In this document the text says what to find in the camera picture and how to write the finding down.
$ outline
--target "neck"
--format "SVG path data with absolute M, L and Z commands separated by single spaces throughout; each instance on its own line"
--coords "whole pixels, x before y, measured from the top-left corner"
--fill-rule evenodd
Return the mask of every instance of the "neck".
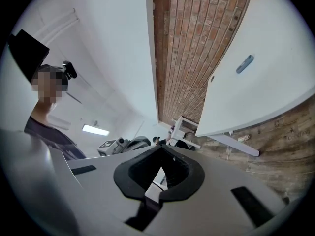
M 49 105 L 41 101 L 38 101 L 38 103 L 36 104 L 35 108 L 31 113 L 31 117 L 42 124 L 50 126 L 47 117 L 51 109 L 52 109 L 51 104 Z

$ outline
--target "white cord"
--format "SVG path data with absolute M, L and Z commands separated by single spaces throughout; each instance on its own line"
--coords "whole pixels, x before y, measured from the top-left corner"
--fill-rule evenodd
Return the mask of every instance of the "white cord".
M 228 154 L 227 154 L 227 159 L 226 161 L 228 161 L 228 156 L 230 155 L 230 145 L 228 146 Z

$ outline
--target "person in background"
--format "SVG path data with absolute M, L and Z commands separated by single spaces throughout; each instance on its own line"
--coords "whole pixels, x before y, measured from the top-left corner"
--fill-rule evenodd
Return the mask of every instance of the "person in background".
M 40 138 L 48 147 L 60 150 L 66 160 L 83 159 L 86 156 L 65 134 L 53 128 L 47 119 L 51 111 L 67 91 L 68 78 L 64 67 L 42 65 L 32 80 L 32 89 L 38 91 L 38 102 L 26 124 L 24 132 Z
M 163 139 L 163 140 L 160 140 L 160 137 L 154 136 L 153 139 L 152 139 L 153 143 L 155 145 L 165 145 L 167 142 L 169 142 L 171 140 L 172 132 L 174 131 L 174 128 L 175 128 L 175 126 L 171 127 L 171 129 L 168 131 L 167 137 L 165 139 Z M 181 141 L 181 140 L 178 140 L 174 146 L 175 147 L 189 149 L 188 145 L 185 142 Z

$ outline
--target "white curved panel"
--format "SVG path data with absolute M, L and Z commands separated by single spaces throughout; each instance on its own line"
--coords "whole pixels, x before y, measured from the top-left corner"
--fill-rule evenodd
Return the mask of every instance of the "white curved panel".
M 315 42 L 289 0 L 251 0 L 208 82 L 197 136 L 237 130 L 276 117 L 315 93 Z M 249 56 L 253 62 L 236 69 Z

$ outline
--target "ceiling light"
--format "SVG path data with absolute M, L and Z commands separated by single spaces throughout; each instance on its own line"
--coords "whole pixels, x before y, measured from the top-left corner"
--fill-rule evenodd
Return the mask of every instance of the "ceiling light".
M 86 124 L 83 126 L 82 131 L 93 133 L 93 134 L 98 134 L 98 135 L 102 135 L 102 136 L 108 136 L 108 134 L 109 134 L 109 131 L 107 131 L 107 130 L 95 128 L 95 127 L 92 127 L 92 126 L 89 126 Z

